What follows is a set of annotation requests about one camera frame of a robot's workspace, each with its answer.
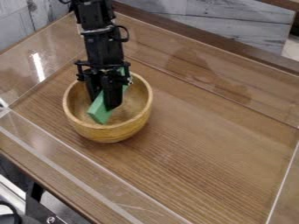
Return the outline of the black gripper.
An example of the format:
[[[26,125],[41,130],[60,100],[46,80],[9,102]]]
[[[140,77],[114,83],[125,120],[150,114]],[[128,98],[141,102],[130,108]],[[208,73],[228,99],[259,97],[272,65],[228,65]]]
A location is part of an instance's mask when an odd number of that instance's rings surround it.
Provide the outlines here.
[[[102,88],[106,110],[120,106],[122,85],[130,83],[129,63],[124,61],[122,52],[122,44],[129,40],[129,34],[122,38],[120,30],[126,32],[124,26],[114,24],[80,28],[88,59],[74,63],[78,70],[77,80],[85,81],[88,96],[92,101],[97,98]],[[102,76],[100,86],[98,76],[102,72],[116,72],[116,76]]]

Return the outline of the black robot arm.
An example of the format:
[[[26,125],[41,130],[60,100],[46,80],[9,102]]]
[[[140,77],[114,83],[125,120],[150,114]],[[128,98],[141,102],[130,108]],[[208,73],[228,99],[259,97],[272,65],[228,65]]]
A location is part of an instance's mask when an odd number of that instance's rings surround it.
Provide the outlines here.
[[[69,4],[85,46],[85,60],[77,60],[77,80],[84,81],[92,101],[102,95],[106,110],[122,103],[122,89],[130,84],[130,64],[124,59],[122,44],[128,29],[116,24],[112,0],[58,0]]]

